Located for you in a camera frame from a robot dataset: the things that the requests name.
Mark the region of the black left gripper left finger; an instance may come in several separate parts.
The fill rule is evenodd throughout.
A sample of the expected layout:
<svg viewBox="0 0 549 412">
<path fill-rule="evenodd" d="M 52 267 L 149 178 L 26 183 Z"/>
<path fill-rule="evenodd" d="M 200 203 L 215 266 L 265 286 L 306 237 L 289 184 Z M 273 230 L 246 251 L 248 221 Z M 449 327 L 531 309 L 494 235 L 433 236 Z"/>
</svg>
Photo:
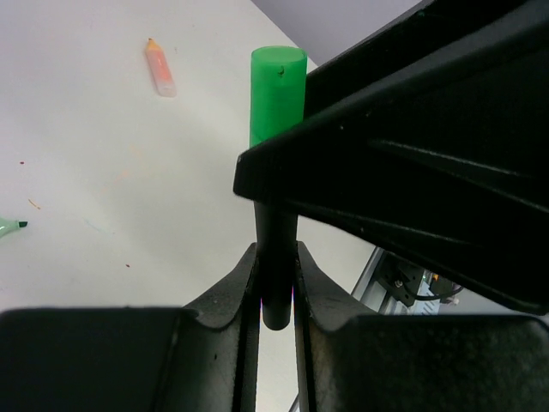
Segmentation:
<svg viewBox="0 0 549 412">
<path fill-rule="evenodd" d="M 250 247 L 182 307 L 1 316 L 4 411 L 252 411 L 259 297 Z"/>
</svg>

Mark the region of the green pen cap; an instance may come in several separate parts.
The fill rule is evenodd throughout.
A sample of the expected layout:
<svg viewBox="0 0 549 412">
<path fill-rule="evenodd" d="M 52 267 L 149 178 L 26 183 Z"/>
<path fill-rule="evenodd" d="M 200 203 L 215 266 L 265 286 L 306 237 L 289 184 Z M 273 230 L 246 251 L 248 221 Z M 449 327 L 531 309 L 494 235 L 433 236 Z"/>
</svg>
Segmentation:
<svg viewBox="0 0 549 412">
<path fill-rule="evenodd" d="M 308 56 L 291 46 L 264 46 L 250 56 L 250 146 L 304 118 Z"/>
</svg>

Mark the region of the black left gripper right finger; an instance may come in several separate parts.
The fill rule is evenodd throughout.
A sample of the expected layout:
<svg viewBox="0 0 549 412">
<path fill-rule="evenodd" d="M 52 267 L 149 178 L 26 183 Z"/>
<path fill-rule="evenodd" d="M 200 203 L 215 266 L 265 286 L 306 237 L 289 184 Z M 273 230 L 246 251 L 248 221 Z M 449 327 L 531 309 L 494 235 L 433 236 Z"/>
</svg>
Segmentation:
<svg viewBox="0 0 549 412">
<path fill-rule="evenodd" d="M 298 246 L 303 411 L 545 411 L 548 327 L 527 316 L 383 316 Z"/>
</svg>

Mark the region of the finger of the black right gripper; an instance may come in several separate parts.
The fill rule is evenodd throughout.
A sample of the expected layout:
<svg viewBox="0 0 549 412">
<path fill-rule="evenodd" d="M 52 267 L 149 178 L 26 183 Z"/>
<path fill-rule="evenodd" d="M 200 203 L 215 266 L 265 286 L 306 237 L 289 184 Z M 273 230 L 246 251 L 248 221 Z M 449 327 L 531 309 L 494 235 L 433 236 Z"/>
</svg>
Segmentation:
<svg viewBox="0 0 549 412">
<path fill-rule="evenodd" d="M 308 75 L 233 190 L 547 313 L 547 2 L 416 4 Z"/>
</svg>

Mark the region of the black green-tipped marker pen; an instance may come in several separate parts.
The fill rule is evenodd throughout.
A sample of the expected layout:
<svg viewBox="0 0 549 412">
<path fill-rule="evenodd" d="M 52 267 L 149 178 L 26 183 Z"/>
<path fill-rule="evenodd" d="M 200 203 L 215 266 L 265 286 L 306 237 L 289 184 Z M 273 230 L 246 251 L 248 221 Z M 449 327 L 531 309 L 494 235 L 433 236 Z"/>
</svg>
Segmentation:
<svg viewBox="0 0 549 412">
<path fill-rule="evenodd" d="M 298 217 L 261 203 L 254 212 L 262 319 L 270 330 L 283 330 L 291 316 Z"/>
</svg>

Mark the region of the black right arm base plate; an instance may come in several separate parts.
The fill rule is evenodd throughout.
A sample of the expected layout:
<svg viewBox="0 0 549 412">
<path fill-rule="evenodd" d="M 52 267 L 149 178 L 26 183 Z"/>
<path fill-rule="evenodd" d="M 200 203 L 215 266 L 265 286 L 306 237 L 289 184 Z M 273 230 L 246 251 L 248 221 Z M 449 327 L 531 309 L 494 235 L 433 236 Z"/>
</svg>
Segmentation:
<svg viewBox="0 0 549 412">
<path fill-rule="evenodd" d="M 384 251 L 374 269 L 376 280 L 406 307 L 416 302 L 454 303 L 463 286 Z"/>
</svg>

